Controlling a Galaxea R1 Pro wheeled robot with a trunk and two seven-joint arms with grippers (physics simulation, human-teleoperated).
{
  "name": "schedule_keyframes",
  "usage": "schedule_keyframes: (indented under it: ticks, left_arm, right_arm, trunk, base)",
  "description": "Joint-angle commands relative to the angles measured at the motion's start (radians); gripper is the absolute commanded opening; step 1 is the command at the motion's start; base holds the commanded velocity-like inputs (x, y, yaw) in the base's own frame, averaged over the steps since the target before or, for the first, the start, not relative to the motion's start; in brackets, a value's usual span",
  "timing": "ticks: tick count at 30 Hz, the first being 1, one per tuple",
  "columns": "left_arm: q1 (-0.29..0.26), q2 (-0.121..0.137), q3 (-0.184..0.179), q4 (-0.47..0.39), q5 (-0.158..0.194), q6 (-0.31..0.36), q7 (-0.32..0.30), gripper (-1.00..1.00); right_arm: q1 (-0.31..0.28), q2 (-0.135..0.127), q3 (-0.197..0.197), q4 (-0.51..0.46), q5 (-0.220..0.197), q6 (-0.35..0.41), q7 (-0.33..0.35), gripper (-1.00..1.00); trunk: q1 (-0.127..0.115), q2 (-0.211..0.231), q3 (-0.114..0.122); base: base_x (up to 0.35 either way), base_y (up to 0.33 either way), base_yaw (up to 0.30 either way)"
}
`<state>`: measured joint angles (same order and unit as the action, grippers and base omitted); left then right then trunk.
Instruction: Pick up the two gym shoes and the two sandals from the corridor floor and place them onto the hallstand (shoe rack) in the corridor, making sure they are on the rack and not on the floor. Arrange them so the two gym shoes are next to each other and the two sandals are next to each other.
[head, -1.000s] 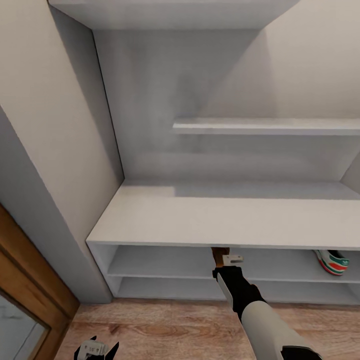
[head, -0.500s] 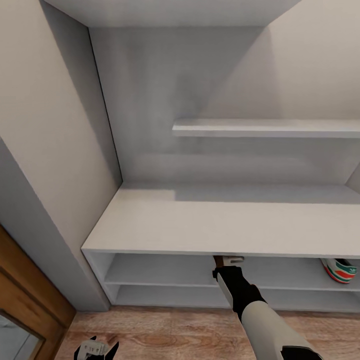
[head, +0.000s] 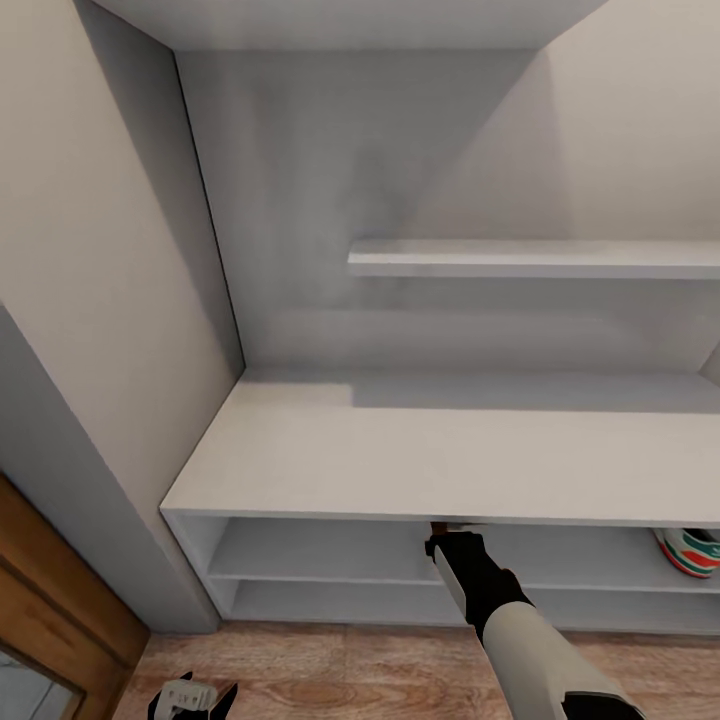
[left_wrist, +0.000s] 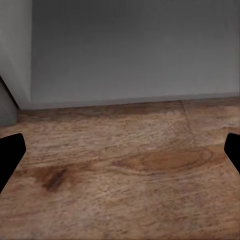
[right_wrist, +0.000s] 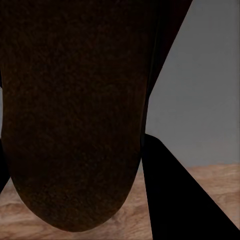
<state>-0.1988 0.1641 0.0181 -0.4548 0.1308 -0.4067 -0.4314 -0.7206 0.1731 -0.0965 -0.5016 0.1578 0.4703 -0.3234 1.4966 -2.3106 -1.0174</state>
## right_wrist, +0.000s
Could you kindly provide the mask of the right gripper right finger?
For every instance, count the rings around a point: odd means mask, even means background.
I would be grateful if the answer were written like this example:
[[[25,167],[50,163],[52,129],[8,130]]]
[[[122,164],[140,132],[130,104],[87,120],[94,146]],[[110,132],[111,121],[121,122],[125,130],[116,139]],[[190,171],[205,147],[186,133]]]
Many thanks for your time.
[[[142,166],[153,240],[240,240],[240,230],[155,136]]]

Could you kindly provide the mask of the sandal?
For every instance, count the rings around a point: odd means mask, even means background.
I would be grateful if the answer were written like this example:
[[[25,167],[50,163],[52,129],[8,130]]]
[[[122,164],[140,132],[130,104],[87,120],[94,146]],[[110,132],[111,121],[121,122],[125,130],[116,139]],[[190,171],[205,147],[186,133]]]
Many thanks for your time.
[[[17,193],[67,232],[125,203],[149,97],[192,0],[0,0],[1,144]]]

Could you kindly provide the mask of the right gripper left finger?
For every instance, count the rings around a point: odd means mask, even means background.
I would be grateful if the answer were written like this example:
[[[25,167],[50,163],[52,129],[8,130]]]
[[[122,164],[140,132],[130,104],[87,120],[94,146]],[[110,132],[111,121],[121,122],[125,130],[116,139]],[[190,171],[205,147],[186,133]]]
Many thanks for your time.
[[[0,139],[0,193],[6,186],[8,180],[10,179],[10,173],[7,167],[7,163],[5,160],[5,156],[3,153],[3,147],[2,147],[2,142]]]

